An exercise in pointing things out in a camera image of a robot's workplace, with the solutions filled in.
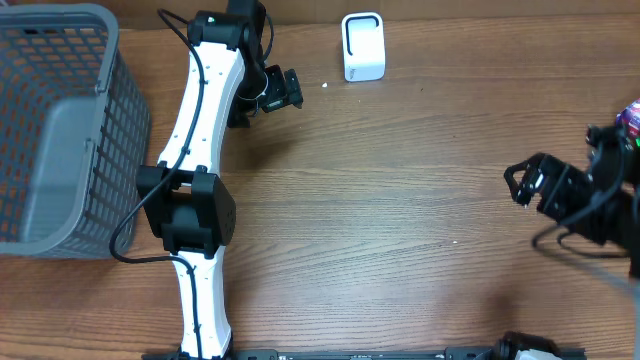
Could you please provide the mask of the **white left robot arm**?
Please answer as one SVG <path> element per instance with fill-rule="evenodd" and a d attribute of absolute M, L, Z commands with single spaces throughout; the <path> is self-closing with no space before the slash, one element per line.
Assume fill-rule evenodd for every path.
<path fill-rule="evenodd" d="M 225 11 L 200 10 L 177 35 L 189 51 L 189 73 L 176 122 L 156 165 L 140 166 L 140 201 L 116 225 L 111 256 L 129 257 L 116 239 L 144 211 L 176 271 L 183 336 L 171 359 L 230 359 L 232 330 L 226 316 L 223 260 L 236 224 L 236 203 L 223 184 L 220 159 L 229 128 L 247 128 L 251 117 L 287 106 L 300 108 L 303 94 L 294 70 L 269 65 L 272 47 L 262 43 L 273 28 L 258 0 L 234 0 Z"/>

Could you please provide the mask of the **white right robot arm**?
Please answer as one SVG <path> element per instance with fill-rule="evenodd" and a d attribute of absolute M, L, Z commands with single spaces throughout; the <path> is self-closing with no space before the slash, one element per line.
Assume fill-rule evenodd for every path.
<path fill-rule="evenodd" d="M 623 125 L 587 127 L 589 167 L 548 153 L 507 167 L 512 200 L 555 221 L 531 238 L 546 258 L 602 279 L 639 306 L 639 146 Z"/>

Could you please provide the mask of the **red purple tissue pack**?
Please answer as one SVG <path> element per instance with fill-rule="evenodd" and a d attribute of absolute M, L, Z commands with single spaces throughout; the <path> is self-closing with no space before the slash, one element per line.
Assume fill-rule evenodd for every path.
<path fill-rule="evenodd" d="M 618 113 L 615 124 L 625 129 L 630 140 L 636 141 L 640 131 L 640 99 L 636 99 Z"/>

